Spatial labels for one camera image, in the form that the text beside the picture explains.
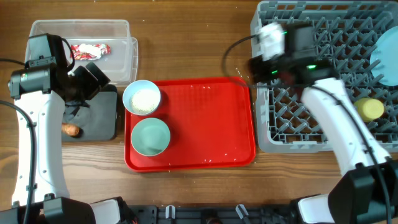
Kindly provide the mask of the red snack wrapper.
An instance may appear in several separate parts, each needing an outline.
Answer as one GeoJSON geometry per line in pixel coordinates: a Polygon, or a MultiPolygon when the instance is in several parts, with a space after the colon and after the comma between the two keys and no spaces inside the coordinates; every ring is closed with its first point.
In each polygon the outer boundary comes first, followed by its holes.
{"type": "Polygon", "coordinates": [[[111,53],[108,44],[78,44],[71,46],[72,53],[70,58],[75,60],[98,60],[103,55],[111,53]]]}

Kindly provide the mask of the orange carrot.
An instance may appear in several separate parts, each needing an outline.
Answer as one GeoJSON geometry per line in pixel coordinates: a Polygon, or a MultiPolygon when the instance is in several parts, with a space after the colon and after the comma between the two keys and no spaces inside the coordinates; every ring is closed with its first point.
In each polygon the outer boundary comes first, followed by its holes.
{"type": "Polygon", "coordinates": [[[62,123],[62,133],[75,137],[79,135],[80,128],[75,124],[62,123]]]}

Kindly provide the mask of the blue bowl with rice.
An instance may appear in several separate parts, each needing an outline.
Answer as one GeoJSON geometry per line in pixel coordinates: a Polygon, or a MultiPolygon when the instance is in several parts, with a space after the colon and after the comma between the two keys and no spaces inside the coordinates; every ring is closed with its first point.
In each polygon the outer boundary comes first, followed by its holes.
{"type": "Polygon", "coordinates": [[[125,109],[131,114],[147,116],[159,107],[161,92],[158,86],[149,80],[136,80],[124,90],[122,101],[125,109]]]}

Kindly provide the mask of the green bowl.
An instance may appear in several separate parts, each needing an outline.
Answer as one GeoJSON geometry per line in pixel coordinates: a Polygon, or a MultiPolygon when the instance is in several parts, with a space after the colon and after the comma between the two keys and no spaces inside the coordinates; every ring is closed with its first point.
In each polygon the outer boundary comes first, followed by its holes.
{"type": "Polygon", "coordinates": [[[169,127],[160,119],[146,118],[138,122],[131,132],[131,145],[142,156],[153,157],[163,153],[169,146],[169,127]]]}

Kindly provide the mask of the yellow plastic cup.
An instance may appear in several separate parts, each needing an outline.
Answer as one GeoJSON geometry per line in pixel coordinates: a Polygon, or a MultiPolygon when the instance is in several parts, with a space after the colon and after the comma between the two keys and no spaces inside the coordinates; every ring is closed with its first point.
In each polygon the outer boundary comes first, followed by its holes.
{"type": "Polygon", "coordinates": [[[354,102],[358,114],[364,122],[380,118],[384,114],[384,104],[374,98],[362,98],[354,102]]]}

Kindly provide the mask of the light blue plate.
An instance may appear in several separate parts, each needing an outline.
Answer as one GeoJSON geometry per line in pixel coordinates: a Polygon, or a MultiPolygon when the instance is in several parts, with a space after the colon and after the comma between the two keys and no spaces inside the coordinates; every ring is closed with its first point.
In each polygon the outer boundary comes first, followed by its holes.
{"type": "Polygon", "coordinates": [[[370,63],[371,65],[378,63],[371,69],[372,76],[376,78],[382,75],[379,83],[397,86],[397,26],[383,33],[375,46],[370,63]]]}

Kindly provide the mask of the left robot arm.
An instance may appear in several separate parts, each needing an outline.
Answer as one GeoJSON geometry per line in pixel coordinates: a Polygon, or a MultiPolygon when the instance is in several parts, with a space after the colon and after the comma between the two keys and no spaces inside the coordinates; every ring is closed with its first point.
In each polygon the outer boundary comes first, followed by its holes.
{"type": "Polygon", "coordinates": [[[1,223],[122,223],[123,203],[69,198],[62,165],[65,102],[90,100],[109,78],[92,62],[71,77],[59,63],[13,72],[9,90],[19,120],[19,164],[12,208],[1,223]]]}

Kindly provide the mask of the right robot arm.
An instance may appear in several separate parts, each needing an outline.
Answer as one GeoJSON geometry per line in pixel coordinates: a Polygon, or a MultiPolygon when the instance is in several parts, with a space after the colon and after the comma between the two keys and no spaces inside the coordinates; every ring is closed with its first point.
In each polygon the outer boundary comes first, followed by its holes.
{"type": "Polygon", "coordinates": [[[252,58],[260,88],[275,78],[300,90],[331,144],[342,178],[332,191],[298,201],[304,223],[391,223],[397,216],[397,161],[373,138],[328,60],[252,58]]]}

